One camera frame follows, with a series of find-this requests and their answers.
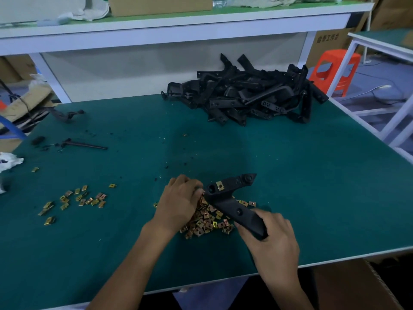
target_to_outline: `water bottle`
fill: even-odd
[[[212,0],[212,6],[214,8],[221,8],[227,5],[227,0]]]

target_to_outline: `hand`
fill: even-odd
[[[269,287],[300,287],[298,281],[298,255],[300,249],[289,220],[280,213],[253,209],[267,227],[268,237],[256,239],[247,229],[235,223],[245,241],[255,266]]]
[[[202,187],[204,185],[199,180],[185,175],[171,178],[163,190],[153,223],[172,238],[194,215],[197,203],[204,193]]]

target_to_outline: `pile of black plastic parts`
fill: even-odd
[[[198,71],[197,80],[169,83],[163,99],[178,98],[191,109],[202,108],[208,121],[224,125],[233,119],[241,126],[247,117],[271,120],[286,115],[298,123],[308,123],[313,98],[320,104],[328,97],[311,81],[308,69],[290,64],[286,72],[256,70],[245,55],[238,62],[240,71],[221,54],[222,71]]]

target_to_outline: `forearm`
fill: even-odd
[[[136,310],[152,270],[168,244],[152,222],[142,228],[135,245],[87,307],[87,310]]]
[[[281,310],[314,310],[299,281],[289,286],[268,286],[268,289]]]

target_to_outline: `red stool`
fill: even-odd
[[[341,62],[346,55],[347,50],[338,49],[338,50],[329,50],[323,53],[318,60],[316,67],[314,68],[313,73],[310,76],[310,80],[314,81],[314,84],[323,92],[327,93],[328,88],[330,88],[331,83],[334,79],[335,74],[338,71],[338,67],[340,67]],[[351,80],[353,79],[354,73],[359,66],[361,56],[358,53],[354,53],[350,58],[350,64],[354,64],[353,68],[351,69],[350,75],[347,77],[342,76],[338,81],[337,87],[334,91],[343,90],[342,96],[345,97],[347,90],[350,86]],[[327,61],[331,63],[330,68],[325,72],[317,72],[318,68],[320,67],[321,63]]]

